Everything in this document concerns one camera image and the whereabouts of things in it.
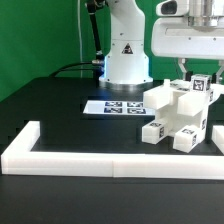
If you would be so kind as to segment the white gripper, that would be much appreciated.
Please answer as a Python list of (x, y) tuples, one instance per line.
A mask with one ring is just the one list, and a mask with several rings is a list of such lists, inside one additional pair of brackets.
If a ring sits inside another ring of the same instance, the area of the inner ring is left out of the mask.
[(224, 73), (224, 0), (165, 0), (156, 6), (156, 14), (153, 54), (179, 58), (183, 80), (192, 76), (187, 59), (219, 60), (216, 84), (220, 84)]

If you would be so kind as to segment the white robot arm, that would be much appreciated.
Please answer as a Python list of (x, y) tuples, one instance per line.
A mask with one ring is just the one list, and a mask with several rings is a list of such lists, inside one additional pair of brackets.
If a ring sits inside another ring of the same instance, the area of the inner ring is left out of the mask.
[[(111, 47), (103, 54), (96, 12), (107, 6), (111, 15)], [(145, 15), (136, 0), (88, 0), (86, 8), (92, 23), (96, 57), (103, 62), (99, 77), (103, 86), (140, 86), (152, 81), (149, 58), (144, 52)], [(217, 60), (224, 73), (224, 0), (164, 0), (156, 6), (159, 17), (152, 29), (154, 55), (173, 57), (183, 74), (188, 59)]]

